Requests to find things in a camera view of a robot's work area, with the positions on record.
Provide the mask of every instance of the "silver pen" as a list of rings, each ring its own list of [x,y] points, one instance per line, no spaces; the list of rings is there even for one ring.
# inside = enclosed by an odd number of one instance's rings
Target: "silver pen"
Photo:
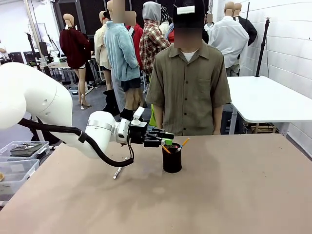
[[[121,172],[122,167],[119,167],[118,170],[115,172],[113,179],[117,179],[117,176],[119,175],[119,173]]]

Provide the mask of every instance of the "white wall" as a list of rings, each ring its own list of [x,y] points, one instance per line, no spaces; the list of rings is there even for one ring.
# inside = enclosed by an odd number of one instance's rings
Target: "white wall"
[[[229,0],[214,0],[213,8],[221,20],[224,4]],[[258,31],[256,41],[248,48],[250,59],[241,75],[255,75],[264,34],[265,17],[271,18],[267,34],[268,57],[263,54],[260,74],[312,98],[312,0],[238,0],[242,3],[241,16],[246,17]],[[312,123],[294,123],[289,136],[312,155]]]
[[[53,8],[49,0],[38,2],[33,0],[35,14],[38,23],[45,23],[48,34],[55,40],[59,40],[59,31],[53,15]],[[10,52],[31,51],[25,32],[28,30],[28,16],[23,1],[17,1],[0,5],[0,40]]]

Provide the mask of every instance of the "gray pants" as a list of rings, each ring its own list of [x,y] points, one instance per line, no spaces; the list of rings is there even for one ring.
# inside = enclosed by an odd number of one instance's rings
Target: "gray pants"
[[[126,106],[125,92],[123,91],[123,89],[121,87],[120,80],[116,79],[113,70],[112,70],[112,84],[113,84],[114,93],[115,93],[115,97],[116,97],[116,101],[118,104],[119,111],[122,112],[122,110]]]
[[[226,75],[228,77],[237,77],[238,71],[239,71],[239,64],[233,65],[231,67],[226,68]]]

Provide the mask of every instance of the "green eraser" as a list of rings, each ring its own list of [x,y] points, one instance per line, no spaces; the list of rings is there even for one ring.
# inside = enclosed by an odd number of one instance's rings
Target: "green eraser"
[[[163,138],[162,140],[165,141],[165,145],[172,145],[172,141],[171,139],[166,139],[166,138]]]

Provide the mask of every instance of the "clear plastic storage container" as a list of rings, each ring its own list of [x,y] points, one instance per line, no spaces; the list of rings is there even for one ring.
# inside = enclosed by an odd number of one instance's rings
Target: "clear plastic storage container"
[[[13,156],[11,153],[11,150],[15,149],[17,146],[23,144],[37,144],[37,143],[40,143],[41,147],[38,150],[36,150],[31,156]],[[0,162],[41,159],[42,157],[46,156],[49,153],[50,148],[48,141],[13,141],[0,150]]]
[[[38,159],[0,162],[0,172],[4,174],[0,182],[0,201],[10,200],[38,167]]]

